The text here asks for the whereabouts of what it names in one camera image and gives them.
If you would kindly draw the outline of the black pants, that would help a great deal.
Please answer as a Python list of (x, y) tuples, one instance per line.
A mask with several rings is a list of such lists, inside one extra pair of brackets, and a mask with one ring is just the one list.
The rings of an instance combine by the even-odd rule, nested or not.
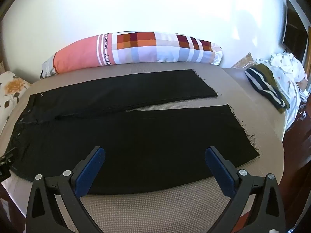
[(11, 169), (28, 181), (37, 174), (58, 176), (99, 146), (105, 161), (91, 194), (137, 194), (211, 177), (204, 158), (210, 146), (236, 167), (259, 155), (230, 107), (148, 107), (216, 96), (193, 70), (103, 78), (33, 94), (8, 143), (16, 152)]

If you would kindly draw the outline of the beige woven bed mat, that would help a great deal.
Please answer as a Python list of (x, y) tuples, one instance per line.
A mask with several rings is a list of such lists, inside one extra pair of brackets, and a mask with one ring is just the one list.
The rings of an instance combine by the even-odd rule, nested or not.
[[(99, 78), (163, 70), (194, 70), (217, 93), (216, 98), (161, 105), (162, 110), (228, 104), (251, 137), (260, 156), (243, 165), (250, 174), (268, 173), (281, 180), (284, 172), (285, 117), (250, 85), (245, 72), (201, 63), (137, 63), (76, 70), (35, 82), (11, 112), (1, 134), (1, 152), (7, 148), (14, 125), (30, 95)], [(206, 232), (229, 198), (213, 178), (137, 195), (85, 196), (83, 205), (104, 232)]]

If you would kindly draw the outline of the floral white pillow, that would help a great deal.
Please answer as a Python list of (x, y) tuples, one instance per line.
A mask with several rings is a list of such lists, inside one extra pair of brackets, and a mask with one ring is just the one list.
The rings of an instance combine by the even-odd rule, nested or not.
[(0, 130), (2, 132), (11, 112), (31, 84), (10, 71), (1, 74), (0, 83)]

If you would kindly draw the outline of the striped navy olive garment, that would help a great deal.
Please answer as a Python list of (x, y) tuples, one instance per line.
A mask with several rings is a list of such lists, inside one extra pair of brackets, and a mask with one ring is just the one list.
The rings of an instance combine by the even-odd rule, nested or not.
[(246, 77), (255, 91), (267, 98), (281, 114), (290, 108), (289, 102), (279, 90), (272, 71), (264, 64), (250, 66)]

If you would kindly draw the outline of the white patterned cloth pile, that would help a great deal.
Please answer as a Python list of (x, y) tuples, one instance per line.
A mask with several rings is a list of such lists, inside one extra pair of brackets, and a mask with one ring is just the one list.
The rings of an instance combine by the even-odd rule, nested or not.
[(285, 111), (285, 129), (288, 129), (295, 121), (301, 104), (297, 83), (306, 79), (303, 65), (292, 53), (272, 54), (270, 60), (256, 59), (256, 62), (272, 71), (280, 92), (289, 103), (289, 109)]

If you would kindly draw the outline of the pink checkered long pillow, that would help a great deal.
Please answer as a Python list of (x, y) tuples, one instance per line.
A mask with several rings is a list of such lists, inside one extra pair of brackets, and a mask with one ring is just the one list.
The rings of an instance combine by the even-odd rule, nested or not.
[(40, 78), (85, 68), (131, 63), (193, 62), (219, 65), (220, 46), (189, 35), (161, 32), (105, 33), (62, 48), (42, 65)]

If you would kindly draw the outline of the dark wall television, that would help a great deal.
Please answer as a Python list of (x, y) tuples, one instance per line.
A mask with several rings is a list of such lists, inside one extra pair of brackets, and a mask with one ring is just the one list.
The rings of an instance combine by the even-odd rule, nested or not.
[(308, 41), (308, 33), (298, 12), (290, 0), (286, 0), (286, 23), (283, 45), (300, 62), (303, 61)]

